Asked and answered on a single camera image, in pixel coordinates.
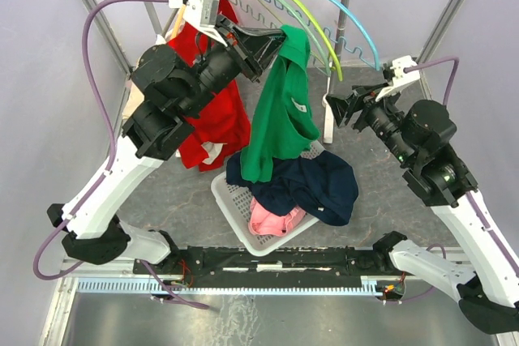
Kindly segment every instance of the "green polo shirt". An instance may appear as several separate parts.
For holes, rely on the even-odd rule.
[[[272,178],[272,158],[297,158],[320,133],[308,102],[307,34],[282,26],[286,34],[252,119],[251,143],[243,148],[242,177],[250,182]]]

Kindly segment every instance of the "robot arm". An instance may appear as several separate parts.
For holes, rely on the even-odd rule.
[[[116,211],[194,131],[186,117],[197,117],[240,73],[256,81],[285,39],[282,30],[240,28],[217,14],[218,2],[187,0],[184,19],[215,44],[193,66],[168,45],[148,49],[131,76],[144,102],[122,128],[111,170],[105,171],[105,161],[74,199],[53,204],[47,211],[55,227],[70,220],[62,240],[70,257],[96,265],[120,256],[157,264],[177,249],[165,232],[132,227]],[[105,179],[75,211],[101,175]]]
[[[328,103],[338,126],[360,112],[353,128],[370,127],[384,142],[405,169],[408,187],[447,225],[472,267],[450,263],[398,233],[382,238],[373,248],[394,268],[448,294],[480,330],[517,331],[519,258],[491,218],[472,173],[449,143],[457,128],[445,106],[419,100],[407,114],[395,106],[405,88],[405,83],[394,83],[394,69],[399,67],[397,60],[384,69],[387,83],[354,87],[347,97],[329,95]]]

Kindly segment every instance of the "dark blue clothing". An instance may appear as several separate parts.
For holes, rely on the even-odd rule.
[[[342,158],[323,151],[313,160],[273,159],[270,182],[243,180],[240,152],[227,162],[227,183],[245,186],[267,211],[286,215],[295,206],[332,226],[348,224],[358,187],[354,171]]]

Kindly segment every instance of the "white label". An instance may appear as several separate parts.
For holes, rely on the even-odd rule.
[[[300,105],[297,101],[292,98],[292,103],[294,103],[295,108],[301,111],[302,113],[305,113],[307,111],[307,107],[305,105]]]

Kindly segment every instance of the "laundry basket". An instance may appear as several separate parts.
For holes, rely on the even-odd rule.
[[[301,157],[316,158],[323,150],[323,146],[315,141],[311,144],[311,150],[303,152]],[[306,214],[301,222],[284,237],[252,235],[248,226],[249,220],[251,220],[252,193],[247,188],[227,184],[225,172],[212,180],[211,191],[238,239],[251,254],[258,257],[274,251],[319,221],[314,216]]]

